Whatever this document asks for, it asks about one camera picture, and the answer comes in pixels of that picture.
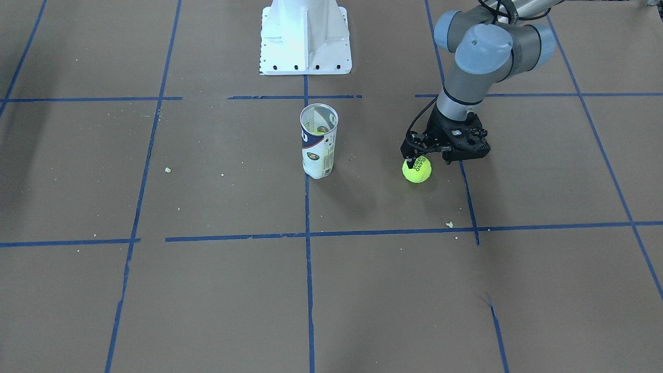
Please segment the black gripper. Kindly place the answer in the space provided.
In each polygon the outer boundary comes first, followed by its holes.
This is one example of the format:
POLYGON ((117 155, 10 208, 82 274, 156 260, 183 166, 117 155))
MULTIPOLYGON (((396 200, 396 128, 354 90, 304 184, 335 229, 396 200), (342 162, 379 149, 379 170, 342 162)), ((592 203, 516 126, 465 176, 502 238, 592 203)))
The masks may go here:
POLYGON ((406 170, 412 170, 417 158, 440 152, 445 162, 479 159, 479 117, 469 112, 465 120, 456 121, 433 107, 423 133, 413 130, 414 124, 428 108, 422 109, 408 126, 400 146, 406 170))

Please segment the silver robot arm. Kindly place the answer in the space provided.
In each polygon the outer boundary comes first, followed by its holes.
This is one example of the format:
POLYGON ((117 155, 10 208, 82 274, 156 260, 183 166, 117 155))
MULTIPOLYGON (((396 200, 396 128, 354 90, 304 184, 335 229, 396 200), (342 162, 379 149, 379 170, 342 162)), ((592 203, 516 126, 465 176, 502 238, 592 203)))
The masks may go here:
POLYGON ((447 163, 489 154, 487 130, 478 111, 493 84, 530 71, 551 59, 552 29, 534 24, 557 1, 480 1, 471 10, 450 10, 434 26, 435 43, 454 55, 440 93, 426 106, 430 116, 418 134, 408 128, 400 147, 409 171, 425 155, 440 152, 447 163))

